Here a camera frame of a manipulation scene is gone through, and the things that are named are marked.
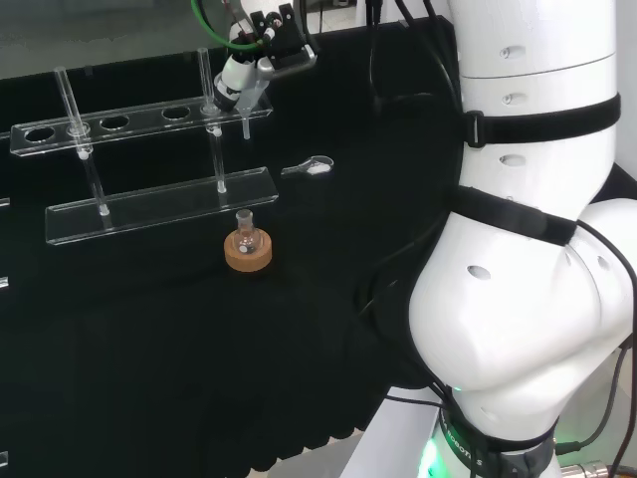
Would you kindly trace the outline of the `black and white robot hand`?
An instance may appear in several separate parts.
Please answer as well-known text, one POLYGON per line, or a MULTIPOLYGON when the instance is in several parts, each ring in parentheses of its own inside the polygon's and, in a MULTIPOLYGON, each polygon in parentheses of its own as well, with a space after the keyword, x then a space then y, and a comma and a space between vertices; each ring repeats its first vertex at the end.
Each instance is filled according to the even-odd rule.
POLYGON ((245 91, 257 83, 258 65, 268 80, 308 69, 318 49, 308 29, 305 1, 231 1, 239 16, 228 33, 228 56, 213 81, 213 102, 233 110, 245 91))

